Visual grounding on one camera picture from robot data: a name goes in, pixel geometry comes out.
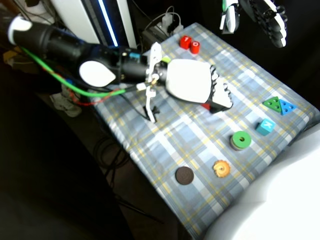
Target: brown round object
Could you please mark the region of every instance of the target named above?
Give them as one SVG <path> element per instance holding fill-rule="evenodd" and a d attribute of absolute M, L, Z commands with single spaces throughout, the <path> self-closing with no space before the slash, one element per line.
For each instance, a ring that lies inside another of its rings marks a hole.
<path fill-rule="evenodd" d="M 214 163 L 213 170 L 218 178 L 224 178 L 230 173 L 230 166 L 226 161 L 219 160 Z"/>
<path fill-rule="evenodd" d="M 194 180 L 194 172 L 187 166 L 182 166 L 175 172 L 175 179 L 182 185 L 188 185 Z"/>

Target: dark floor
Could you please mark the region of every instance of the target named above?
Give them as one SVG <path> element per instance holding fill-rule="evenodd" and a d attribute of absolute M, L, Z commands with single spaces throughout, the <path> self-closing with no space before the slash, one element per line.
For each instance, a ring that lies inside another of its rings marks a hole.
<path fill-rule="evenodd" d="M 41 98 L 53 108 L 48 95 L 41 95 Z M 88 151 L 93 153 L 95 144 L 105 134 L 92 110 L 90 108 L 82 108 L 82 110 L 83 113 L 76 118 L 68 117 L 62 111 L 56 110 L 56 112 L 79 137 Z M 164 221 L 164 224 L 158 223 L 121 206 L 136 240 L 189 239 L 176 216 L 132 161 L 116 170 L 114 192 L 146 213 Z"/>

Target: plaid tablecloth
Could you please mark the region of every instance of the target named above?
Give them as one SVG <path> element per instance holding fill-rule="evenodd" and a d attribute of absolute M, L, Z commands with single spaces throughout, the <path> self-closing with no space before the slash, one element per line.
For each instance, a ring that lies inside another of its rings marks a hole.
<path fill-rule="evenodd" d="M 179 47 L 183 35 L 200 42 L 199 54 L 193 55 Z M 143 119 L 120 96 L 107 99 L 96 109 L 192 237 L 201 239 L 208 226 L 286 146 L 307 126 L 319 121 L 320 113 L 197 23 L 161 46 L 163 56 L 171 59 L 196 59 L 215 65 L 228 83 L 233 107 L 212 115 L 200 105 L 173 99 L 159 87 L 152 101 L 161 112 L 156 124 Z M 126 93 L 126 96 L 144 113 L 144 92 Z M 295 104 L 297 109 L 282 116 L 262 105 L 274 96 Z M 276 123 L 274 131 L 267 136 L 255 130 L 264 118 Z M 237 131 L 246 131 L 252 137 L 250 147 L 243 151 L 230 146 L 230 137 Z M 230 164 L 231 173 L 227 177 L 216 177 L 212 167 L 217 160 Z M 189 185 L 180 185 L 175 179 L 177 168 L 182 166 L 194 172 Z"/>

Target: blue led light strip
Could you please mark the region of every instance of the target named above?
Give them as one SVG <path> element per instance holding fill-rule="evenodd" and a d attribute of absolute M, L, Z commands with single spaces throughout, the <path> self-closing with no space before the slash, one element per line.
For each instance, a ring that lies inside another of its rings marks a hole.
<path fill-rule="evenodd" d="M 112 41 L 113 41 L 113 45 L 115 47 L 118 47 L 117 39 L 116 39 L 114 30 L 112 29 L 112 26 L 111 26 L 111 23 L 110 23 L 110 20 L 109 20 L 107 11 L 106 11 L 106 7 L 105 7 L 105 4 L 104 4 L 104 1 L 103 0 L 98 0 L 98 2 L 99 2 L 99 5 L 100 5 L 100 8 L 102 10 L 102 14 L 103 14 L 105 23 L 108 26 L 108 29 L 109 29 L 109 32 L 110 32 L 110 35 L 111 35 L 111 38 L 112 38 Z"/>

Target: letter on blue block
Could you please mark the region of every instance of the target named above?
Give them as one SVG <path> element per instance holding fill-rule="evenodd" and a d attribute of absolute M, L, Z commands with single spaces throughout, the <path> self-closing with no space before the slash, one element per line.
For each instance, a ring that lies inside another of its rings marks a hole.
<path fill-rule="evenodd" d="M 255 130 L 261 135 L 266 136 L 274 130 L 275 126 L 276 124 L 273 121 L 264 119 Z"/>

